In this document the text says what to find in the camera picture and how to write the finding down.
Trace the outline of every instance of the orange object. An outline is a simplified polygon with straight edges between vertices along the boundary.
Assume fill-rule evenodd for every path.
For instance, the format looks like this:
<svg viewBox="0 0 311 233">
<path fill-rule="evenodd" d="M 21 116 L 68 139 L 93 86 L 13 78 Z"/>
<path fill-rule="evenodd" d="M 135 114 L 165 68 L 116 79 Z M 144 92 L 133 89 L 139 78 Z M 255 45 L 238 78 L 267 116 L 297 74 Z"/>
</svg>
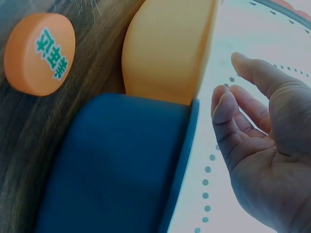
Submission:
<svg viewBox="0 0 311 233">
<path fill-rule="evenodd" d="M 128 95 L 190 104 L 212 43 L 219 0 L 146 0 L 123 45 Z"/>
<path fill-rule="evenodd" d="M 75 52 L 70 21 L 55 13 L 35 13 L 13 29 L 4 51 L 4 72 L 16 90 L 46 96 L 66 79 Z"/>
</svg>

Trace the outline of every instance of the white board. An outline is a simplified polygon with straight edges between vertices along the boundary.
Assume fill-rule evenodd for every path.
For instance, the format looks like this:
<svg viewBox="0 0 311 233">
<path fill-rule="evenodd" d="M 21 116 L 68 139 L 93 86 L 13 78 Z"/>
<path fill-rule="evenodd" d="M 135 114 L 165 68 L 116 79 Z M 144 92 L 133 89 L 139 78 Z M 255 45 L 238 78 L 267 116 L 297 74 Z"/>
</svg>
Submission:
<svg viewBox="0 0 311 233">
<path fill-rule="evenodd" d="M 255 86 L 236 75 L 230 62 L 235 51 L 266 60 L 311 85 L 310 29 L 253 0 L 225 1 L 220 7 L 211 56 L 198 96 L 197 131 L 170 233 L 275 232 L 240 207 L 211 124 L 211 97 L 218 85 L 240 85 L 268 105 L 267 98 Z"/>
</svg>

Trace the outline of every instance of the round orange button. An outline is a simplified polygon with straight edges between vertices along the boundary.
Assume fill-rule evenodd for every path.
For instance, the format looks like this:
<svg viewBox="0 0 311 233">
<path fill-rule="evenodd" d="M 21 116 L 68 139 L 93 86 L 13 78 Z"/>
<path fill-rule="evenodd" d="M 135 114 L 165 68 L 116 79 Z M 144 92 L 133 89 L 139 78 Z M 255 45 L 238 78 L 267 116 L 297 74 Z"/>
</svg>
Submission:
<svg viewBox="0 0 311 233">
<path fill-rule="evenodd" d="M 4 72 L 18 91 L 46 96 L 64 82 L 72 65 L 75 35 L 70 21 L 35 13 L 15 26 L 4 50 Z"/>
</svg>

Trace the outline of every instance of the blue foam block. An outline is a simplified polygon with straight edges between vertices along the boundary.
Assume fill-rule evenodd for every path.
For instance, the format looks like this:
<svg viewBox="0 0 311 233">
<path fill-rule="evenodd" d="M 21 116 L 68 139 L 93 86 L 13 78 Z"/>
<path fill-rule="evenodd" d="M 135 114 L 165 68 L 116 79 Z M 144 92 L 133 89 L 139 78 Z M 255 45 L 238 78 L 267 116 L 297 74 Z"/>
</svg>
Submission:
<svg viewBox="0 0 311 233">
<path fill-rule="evenodd" d="M 35 233 L 167 231 L 190 154 L 191 106 L 117 94 L 91 100 L 56 157 Z"/>
</svg>

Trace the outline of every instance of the yellow cushion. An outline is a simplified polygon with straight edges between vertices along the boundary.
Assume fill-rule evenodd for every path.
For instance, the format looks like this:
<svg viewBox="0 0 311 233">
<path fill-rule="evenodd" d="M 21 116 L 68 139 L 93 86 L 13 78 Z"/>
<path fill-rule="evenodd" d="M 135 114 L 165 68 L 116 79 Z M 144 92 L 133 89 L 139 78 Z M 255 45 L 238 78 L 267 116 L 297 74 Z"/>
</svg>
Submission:
<svg viewBox="0 0 311 233">
<path fill-rule="evenodd" d="M 123 45 L 126 93 L 190 104 L 206 67 L 217 8 L 218 0 L 146 0 Z"/>
</svg>

